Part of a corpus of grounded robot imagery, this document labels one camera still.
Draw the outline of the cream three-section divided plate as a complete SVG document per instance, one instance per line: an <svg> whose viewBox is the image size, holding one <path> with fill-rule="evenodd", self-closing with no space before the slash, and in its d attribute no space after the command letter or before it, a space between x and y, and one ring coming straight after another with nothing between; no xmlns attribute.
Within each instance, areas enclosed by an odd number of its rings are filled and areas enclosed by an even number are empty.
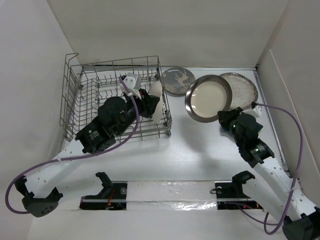
<svg viewBox="0 0 320 240"><path fill-rule="evenodd" d="M162 105L163 105L163 87L160 80L155 81L150 87L150 94L157 97L157 104L152 114L152 121L159 125L162 118Z"/></svg>

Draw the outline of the cream plate with metallic rim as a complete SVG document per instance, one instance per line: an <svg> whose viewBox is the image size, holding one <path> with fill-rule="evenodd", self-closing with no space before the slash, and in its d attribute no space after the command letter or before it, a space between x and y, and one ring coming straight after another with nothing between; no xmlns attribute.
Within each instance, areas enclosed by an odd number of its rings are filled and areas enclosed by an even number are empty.
<svg viewBox="0 0 320 240"><path fill-rule="evenodd" d="M230 84L221 76L208 74L193 82L185 94L188 115L200 123L218 120L219 111L228 111L233 98Z"/></svg>

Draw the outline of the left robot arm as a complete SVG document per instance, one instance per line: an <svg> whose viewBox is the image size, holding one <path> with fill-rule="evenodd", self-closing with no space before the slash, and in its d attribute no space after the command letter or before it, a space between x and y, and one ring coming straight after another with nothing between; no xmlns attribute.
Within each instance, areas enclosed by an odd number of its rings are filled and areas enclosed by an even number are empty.
<svg viewBox="0 0 320 240"><path fill-rule="evenodd" d="M25 170L10 183L23 196L23 213L40 218L55 210L65 196L61 182L82 160L109 153L128 142L137 132L141 117L156 122L162 111L162 97L162 88L152 86L150 91L126 89L123 96L107 98L97 116L64 150Z"/></svg>

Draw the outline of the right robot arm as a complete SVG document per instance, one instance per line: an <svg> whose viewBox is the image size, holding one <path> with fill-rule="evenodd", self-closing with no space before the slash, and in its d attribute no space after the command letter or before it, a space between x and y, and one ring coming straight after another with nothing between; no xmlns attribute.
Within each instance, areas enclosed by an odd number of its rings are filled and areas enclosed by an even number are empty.
<svg viewBox="0 0 320 240"><path fill-rule="evenodd" d="M230 133L240 156L255 171L233 176L231 191L237 197L248 196L276 221L288 240L316 240L320 237L320 208L302 193L296 177L289 177L270 147L259 138L263 126L256 118L262 105L252 111L240 107L219 111L222 129Z"/></svg>

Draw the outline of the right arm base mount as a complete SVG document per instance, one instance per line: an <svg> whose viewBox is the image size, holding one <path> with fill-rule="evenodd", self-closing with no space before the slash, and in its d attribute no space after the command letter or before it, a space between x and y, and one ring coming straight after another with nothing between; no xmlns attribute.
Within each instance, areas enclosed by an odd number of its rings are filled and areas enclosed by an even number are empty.
<svg viewBox="0 0 320 240"><path fill-rule="evenodd" d="M256 201L249 198L243 192L243 185L248 180L255 179L255 176L249 171L240 172L229 181L218 181L214 183L214 188L210 191L216 196L218 210L248 210L260 209Z"/></svg>

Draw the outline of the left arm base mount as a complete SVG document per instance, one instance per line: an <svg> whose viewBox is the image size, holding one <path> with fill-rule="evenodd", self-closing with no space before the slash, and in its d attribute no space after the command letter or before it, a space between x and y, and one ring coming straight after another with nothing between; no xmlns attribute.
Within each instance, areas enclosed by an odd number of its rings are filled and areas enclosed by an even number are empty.
<svg viewBox="0 0 320 240"><path fill-rule="evenodd" d="M95 174L101 181L101 191L96 195L86 195L80 200L79 208L87 211L121 211L127 209L128 182L113 182L105 172Z"/></svg>

